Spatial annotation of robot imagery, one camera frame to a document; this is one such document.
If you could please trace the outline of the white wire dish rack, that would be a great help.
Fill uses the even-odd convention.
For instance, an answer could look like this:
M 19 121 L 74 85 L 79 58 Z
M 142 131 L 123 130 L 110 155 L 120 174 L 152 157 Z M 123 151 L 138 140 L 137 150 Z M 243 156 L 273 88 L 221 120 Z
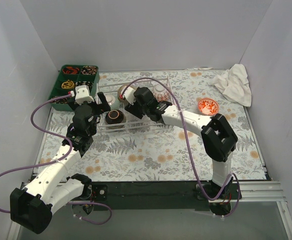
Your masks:
M 165 85 L 169 90 L 172 92 L 171 84 L 169 76 L 157 78 L 159 82 L 161 82 L 163 85 Z M 114 83 L 114 84 L 108 84 L 108 85 L 101 85 L 97 84 L 97 93 L 103 92 L 103 94 L 106 95 L 112 95 L 114 97 L 117 97 L 117 90 L 123 86 L 127 85 L 129 82 L 125 83 Z M 150 79 L 143 79 L 136 83 L 133 83 L 132 86 L 134 87 L 146 87 L 149 88 L 151 91 L 154 90 L 154 87 L 158 83 L 155 81 L 152 81 Z M 127 112 L 125 110 L 125 104 L 119 101 L 118 109 L 124 114 L 126 117 L 126 122 L 118 123 L 118 124 L 107 124 L 106 123 L 106 115 L 107 113 L 103 113 L 100 116 L 100 123 L 97 124 L 97 132 L 98 133 L 110 133 L 115 131 L 129 131 L 129 130 L 138 130 L 141 128 L 153 128 L 154 130 L 160 130 L 162 128 L 169 128 L 168 125 L 163 125 L 161 123 L 153 122 L 149 117 L 146 115 L 143 116 L 142 119 L 139 119 L 132 115 L 131 113 Z

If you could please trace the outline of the white bowl red wreath pattern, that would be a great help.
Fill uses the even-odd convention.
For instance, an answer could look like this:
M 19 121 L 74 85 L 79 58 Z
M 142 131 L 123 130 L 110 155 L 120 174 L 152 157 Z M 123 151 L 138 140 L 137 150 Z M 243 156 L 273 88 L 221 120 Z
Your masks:
M 219 104 L 217 101 L 205 97 L 198 102 L 198 110 L 203 115 L 213 116 L 219 113 Z

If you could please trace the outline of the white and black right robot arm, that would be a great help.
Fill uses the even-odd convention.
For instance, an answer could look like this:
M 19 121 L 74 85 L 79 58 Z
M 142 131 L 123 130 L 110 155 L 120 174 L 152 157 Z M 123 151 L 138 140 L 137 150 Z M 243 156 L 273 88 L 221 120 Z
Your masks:
M 125 110 L 140 119 L 148 116 L 154 122 L 179 127 L 200 136 L 213 163 L 212 192 L 207 193 L 206 188 L 200 185 L 202 194 L 213 201 L 223 199 L 230 193 L 231 158 L 238 138 L 225 116 L 182 111 L 177 102 L 158 101 L 146 87 L 133 89 L 127 86 L 120 93 L 120 98 L 128 102 Z

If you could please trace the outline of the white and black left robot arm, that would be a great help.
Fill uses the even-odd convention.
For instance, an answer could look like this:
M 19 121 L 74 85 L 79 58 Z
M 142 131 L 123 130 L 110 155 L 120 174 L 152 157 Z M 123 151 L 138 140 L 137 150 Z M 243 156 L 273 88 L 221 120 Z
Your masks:
M 82 90 L 72 92 L 70 103 L 74 109 L 72 123 L 66 138 L 53 160 L 24 188 L 16 188 L 10 195 L 11 220 L 31 230 L 42 233 L 51 222 L 53 214 L 69 201 L 79 198 L 92 202 L 95 191 L 92 181 L 83 174 L 75 174 L 59 185 L 62 178 L 77 163 L 93 143 L 100 115 L 110 111 L 102 92 L 97 94 L 100 103 Z

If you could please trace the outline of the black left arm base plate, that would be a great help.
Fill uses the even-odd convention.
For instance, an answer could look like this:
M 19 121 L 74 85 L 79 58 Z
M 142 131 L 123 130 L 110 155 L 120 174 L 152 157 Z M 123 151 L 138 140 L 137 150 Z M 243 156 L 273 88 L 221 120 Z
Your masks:
M 107 199 L 108 186 L 106 184 L 85 185 L 81 195 L 72 197 L 71 201 L 105 201 Z

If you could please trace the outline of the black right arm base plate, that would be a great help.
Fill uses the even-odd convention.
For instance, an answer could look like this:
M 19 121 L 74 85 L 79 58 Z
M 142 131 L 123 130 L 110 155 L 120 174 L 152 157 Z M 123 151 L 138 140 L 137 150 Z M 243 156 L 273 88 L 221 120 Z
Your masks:
M 214 198 L 221 189 L 220 186 L 214 184 L 213 182 L 204 183 L 203 188 L 204 188 L 206 194 L 210 198 Z M 206 200 L 207 199 L 198 184 L 196 185 L 195 192 L 196 192 L 196 196 L 199 200 Z M 224 190 L 222 191 L 222 193 L 219 195 L 219 197 L 217 199 L 223 200 L 223 199 L 229 198 L 230 196 L 231 196 L 232 200 L 237 199 L 238 196 L 239 196 L 239 199 L 242 198 L 241 191 L 238 191 L 237 184 L 231 183 L 231 182 L 228 185 L 226 185 L 226 187 L 224 188 Z

